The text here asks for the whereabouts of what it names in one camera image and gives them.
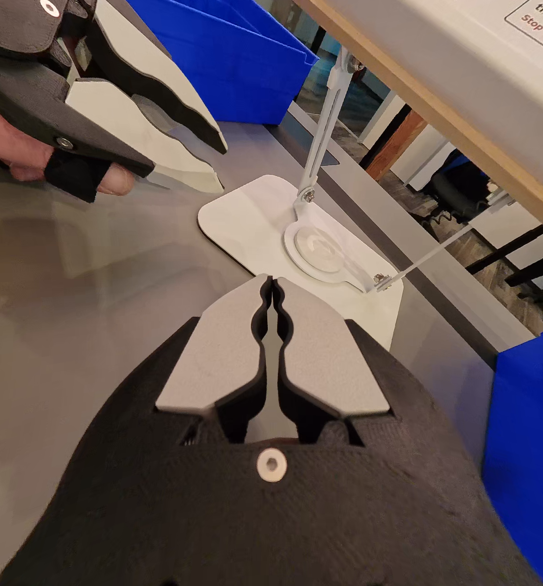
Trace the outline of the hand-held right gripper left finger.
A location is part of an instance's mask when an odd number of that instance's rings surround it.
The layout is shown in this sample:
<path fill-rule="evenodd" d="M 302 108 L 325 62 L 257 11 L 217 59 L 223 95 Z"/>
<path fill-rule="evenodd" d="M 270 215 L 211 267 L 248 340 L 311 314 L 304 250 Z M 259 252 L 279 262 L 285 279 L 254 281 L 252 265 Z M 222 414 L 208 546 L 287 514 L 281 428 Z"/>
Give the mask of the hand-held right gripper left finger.
<path fill-rule="evenodd" d="M 159 411 L 217 418 L 230 443 L 244 443 L 266 401 L 272 284 L 258 275 L 204 310 L 156 401 Z"/>

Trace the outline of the wooden pillar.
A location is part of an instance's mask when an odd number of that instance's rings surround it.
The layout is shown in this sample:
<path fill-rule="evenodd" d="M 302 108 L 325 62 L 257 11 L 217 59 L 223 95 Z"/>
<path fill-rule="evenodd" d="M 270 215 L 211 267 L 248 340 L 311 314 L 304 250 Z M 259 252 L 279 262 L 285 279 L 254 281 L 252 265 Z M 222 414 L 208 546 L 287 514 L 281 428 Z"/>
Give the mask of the wooden pillar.
<path fill-rule="evenodd" d="M 404 105 L 359 165 L 373 180 L 380 181 L 427 125 L 424 118 L 409 105 Z"/>

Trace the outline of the blue plastic bin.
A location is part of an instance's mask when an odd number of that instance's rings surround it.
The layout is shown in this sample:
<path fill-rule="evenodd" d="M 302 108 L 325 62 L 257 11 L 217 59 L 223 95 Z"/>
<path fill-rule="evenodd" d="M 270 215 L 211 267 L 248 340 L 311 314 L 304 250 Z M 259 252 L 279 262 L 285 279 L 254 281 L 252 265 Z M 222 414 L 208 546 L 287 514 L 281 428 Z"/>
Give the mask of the blue plastic bin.
<path fill-rule="evenodd" d="M 318 57 L 255 1 L 129 1 L 216 121 L 279 125 Z"/>
<path fill-rule="evenodd" d="M 497 357 L 483 483 L 543 581 L 543 334 Z"/>

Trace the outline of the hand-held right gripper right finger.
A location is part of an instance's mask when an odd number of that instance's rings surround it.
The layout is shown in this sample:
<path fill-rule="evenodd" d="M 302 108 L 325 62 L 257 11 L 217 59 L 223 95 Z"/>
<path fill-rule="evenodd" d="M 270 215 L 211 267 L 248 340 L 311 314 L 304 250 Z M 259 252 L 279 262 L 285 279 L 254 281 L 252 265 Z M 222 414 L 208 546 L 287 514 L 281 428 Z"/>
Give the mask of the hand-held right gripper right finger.
<path fill-rule="evenodd" d="M 298 440 L 316 443 L 325 426 L 374 415 L 390 405 L 346 320 L 311 292 L 273 280 L 277 332 L 282 339 L 278 394 Z"/>

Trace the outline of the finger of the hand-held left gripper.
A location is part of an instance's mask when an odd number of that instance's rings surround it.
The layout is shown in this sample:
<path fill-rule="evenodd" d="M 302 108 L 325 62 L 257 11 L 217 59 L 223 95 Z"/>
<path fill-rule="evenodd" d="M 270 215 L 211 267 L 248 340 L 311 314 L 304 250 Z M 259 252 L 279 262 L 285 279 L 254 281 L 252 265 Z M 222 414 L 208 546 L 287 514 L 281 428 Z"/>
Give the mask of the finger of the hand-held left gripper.
<path fill-rule="evenodd" d="M 92 63 L 86 75 L 100 73 L 129 97 L 155 104 L 166 117 L 224 154 L 224 136 L 197 91 L 169 53 L 125 1 L 96 1 L 86 32 Z"/>
<path fill-rule="evenodd" d="M 134 101 L 105 80 L 78 80 L 66 104 L 154 163 L 145 179 L 162 187 L 173 180 L 204 193 L 222 193 L 217 173 L 151 123 Z"/>

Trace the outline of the black office chair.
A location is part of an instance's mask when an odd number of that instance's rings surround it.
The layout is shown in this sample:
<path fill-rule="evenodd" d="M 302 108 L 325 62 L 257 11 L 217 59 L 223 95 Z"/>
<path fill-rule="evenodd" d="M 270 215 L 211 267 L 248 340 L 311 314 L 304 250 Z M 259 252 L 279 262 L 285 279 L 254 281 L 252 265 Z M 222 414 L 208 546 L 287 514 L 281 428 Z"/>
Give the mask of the black office chair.
<path fill-rule="evenodd" d="M 443 211 L 449 212 L 458 223 L 467 223 L 490 207 L 484 196 L 464 194 L 442 173 L 435 173 L 430 185 L 432 198 L 437 201 Z"/>

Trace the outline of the white wooden book stand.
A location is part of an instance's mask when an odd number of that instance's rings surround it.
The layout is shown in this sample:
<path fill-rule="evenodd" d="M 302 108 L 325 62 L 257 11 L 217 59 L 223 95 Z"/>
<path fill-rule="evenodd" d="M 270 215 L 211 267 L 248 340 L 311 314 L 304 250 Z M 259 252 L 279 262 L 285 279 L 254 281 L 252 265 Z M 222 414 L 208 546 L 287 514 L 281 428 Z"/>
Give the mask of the white wooden book stand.
<path fill-rule="evenodd" d="M 543 224 L 543 46 L 504 18 L 524 1 L 299 1 L 345 56 L 368 66 Z M 402 275 L 300 191 L 262 176 L 206 204 L 203 233 L 252 274 L 286 277 L 354 319 L 386 349 Z"/>

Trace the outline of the person's left hand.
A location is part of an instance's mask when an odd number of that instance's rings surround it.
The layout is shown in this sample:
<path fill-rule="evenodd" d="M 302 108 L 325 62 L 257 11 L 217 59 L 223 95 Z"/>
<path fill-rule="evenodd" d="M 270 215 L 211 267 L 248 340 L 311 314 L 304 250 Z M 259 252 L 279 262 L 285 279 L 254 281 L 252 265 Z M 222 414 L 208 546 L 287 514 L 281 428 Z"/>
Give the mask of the person's left hand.
<path fill-rule="evenodd" d="M 11 175 L 19 181 L 44 180 L 44 170 L 54 149 L 13 127 L 0 116 L 0 160 L 9 166 Z M 102 179 L 98 191 L 124 196 L 132 190 L 135 177 L 128 170 L 112 164 Z"/>

